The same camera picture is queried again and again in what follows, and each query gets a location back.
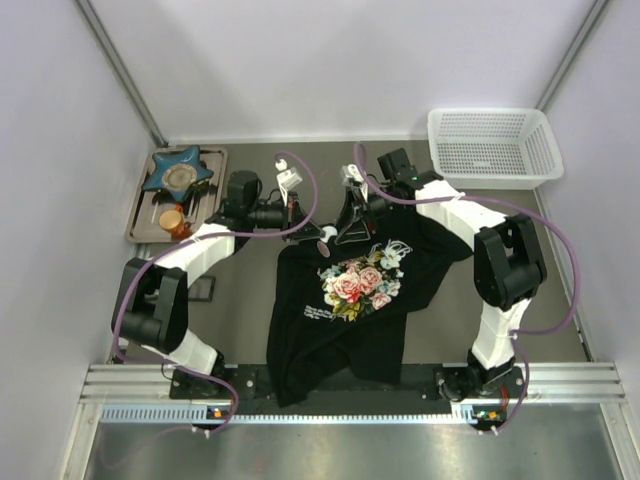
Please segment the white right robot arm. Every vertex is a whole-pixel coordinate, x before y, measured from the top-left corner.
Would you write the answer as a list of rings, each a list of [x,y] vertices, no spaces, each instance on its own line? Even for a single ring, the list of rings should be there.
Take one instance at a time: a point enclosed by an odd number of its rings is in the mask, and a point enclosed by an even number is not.
[[[354,161],[341,169],[346,188],[345,213],[338,228],[347,236],[372,233],[393,208],[412,208],[432,220],[473,253],[474,287],[482,300],[477,337],[461,371],[437,374],[443,397],[462,401],[502,389],[515,363],[518,330],[531,300],[547,278],[533,220],[528,213],[508,216],[456,190],[434,171],[420,173],[404,149],[379,157],[385,184],[377,185],[363,169],[362,145]]]

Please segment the white round brooch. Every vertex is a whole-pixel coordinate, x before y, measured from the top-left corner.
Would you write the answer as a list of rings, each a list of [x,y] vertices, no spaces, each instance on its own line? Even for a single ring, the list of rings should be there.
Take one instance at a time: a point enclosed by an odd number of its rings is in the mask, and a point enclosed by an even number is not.
[[[323,236],[321,237],[322,241],[328,241],[330,238],[337,235],[337,229],[331,225],[324,226],[322,228]]]

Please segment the black floral t-shirt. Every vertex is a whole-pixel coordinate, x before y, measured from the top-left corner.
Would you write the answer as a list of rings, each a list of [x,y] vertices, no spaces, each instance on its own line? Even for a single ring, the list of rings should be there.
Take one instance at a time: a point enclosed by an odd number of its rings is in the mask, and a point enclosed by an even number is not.
[[[343,369],[398,383],[408,314],[427,308],[450,267],[472,254],[439,223],[404,209],[384,216],[370,240],[330,252],[305,241],[278,256],[266,364],[281,407]]]

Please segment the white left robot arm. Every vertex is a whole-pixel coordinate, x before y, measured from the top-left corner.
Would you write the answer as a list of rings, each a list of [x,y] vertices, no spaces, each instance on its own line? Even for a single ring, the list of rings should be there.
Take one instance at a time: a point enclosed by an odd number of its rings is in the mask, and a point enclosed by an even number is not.
[[[224,359],[188,326],[189,290],[216,263],[234,255],[250,238],[293,238],[314,226],[299,206],[294,167],[276,175],[279,198],[262,199],[252,171],[234,172],[220,208],[187,239],[150,260],[134,258],[123,270],[112,319],[112,350],[119,340],[136,343],[184,373],[229,388]]]

